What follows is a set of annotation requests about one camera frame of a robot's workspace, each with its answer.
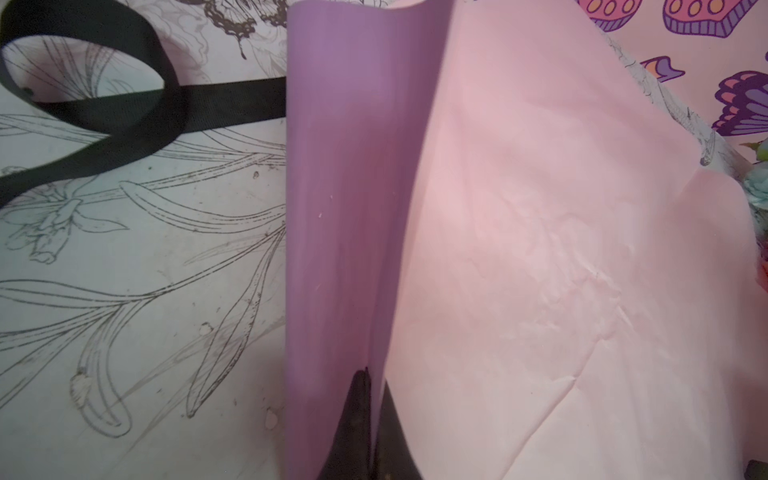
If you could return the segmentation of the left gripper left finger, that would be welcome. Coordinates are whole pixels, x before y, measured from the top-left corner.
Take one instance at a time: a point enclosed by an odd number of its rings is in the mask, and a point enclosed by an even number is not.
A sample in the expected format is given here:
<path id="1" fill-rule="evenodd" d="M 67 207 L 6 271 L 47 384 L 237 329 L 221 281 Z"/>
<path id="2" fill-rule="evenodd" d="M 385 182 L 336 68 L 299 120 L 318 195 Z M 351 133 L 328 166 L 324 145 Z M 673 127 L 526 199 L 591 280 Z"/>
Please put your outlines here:
<path id="1" fill-rule="evenodd" d="M 367 369 L 352 377 L 327 459 L 318 480 L 370 478 L 371 378 Z"/>

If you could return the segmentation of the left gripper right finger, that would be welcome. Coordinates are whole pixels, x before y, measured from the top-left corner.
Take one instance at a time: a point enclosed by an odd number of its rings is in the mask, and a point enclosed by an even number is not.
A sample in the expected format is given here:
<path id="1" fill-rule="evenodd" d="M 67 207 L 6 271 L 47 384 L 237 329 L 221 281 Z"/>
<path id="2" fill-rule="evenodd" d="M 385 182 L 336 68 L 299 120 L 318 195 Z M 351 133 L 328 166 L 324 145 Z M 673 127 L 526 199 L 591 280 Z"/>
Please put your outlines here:
<path id="1" fill-rule="evenodd" d="M 384 386 L 373 460 L 377 480 L 422 480 L 409 450 L 393 396 Z"/>

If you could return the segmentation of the purple pink wrapping paper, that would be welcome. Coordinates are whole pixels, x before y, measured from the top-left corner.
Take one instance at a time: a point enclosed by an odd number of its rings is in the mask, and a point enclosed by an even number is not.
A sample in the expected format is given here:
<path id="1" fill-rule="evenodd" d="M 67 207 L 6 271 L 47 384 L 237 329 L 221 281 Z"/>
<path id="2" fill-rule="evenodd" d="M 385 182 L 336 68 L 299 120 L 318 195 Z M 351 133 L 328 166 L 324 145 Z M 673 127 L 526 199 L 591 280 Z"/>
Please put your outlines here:
<path id="1" fill-rule="evenodd" d="M 287 478 L 364 369 L 426 479 L 766 459 L 745 195 L 574 2 L 301 1 L 287 53 Z"/>

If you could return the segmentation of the white fake flower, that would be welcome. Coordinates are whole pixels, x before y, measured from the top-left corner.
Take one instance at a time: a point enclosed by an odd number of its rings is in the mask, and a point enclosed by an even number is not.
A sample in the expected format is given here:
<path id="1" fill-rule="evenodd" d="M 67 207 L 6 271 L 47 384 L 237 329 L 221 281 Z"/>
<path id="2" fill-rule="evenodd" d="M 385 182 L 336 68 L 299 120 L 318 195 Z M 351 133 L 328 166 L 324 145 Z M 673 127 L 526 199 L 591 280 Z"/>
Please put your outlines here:
<path id="1" fill-rule="evenodd" d="M 743 178 L 757 238 L 767 242 L 767 139 L 760 143 L 744 143 L 756 154 L 757 162 Z"/>

